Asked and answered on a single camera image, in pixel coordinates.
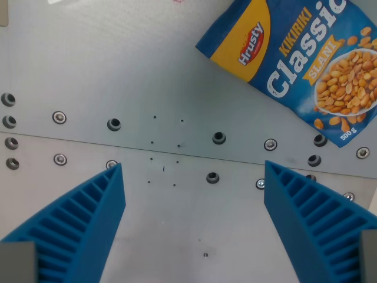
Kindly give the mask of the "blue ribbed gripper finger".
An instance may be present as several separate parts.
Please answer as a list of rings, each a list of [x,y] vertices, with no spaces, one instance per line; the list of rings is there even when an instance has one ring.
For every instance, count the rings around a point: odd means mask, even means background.
[[[300,282],[361,282],[361,232],[376,216],[334,190],[265,163],[264,205]]]
[[[39,282],[99,282],[125,206],[117,164],[32,215],[1,242],[35,244]]]

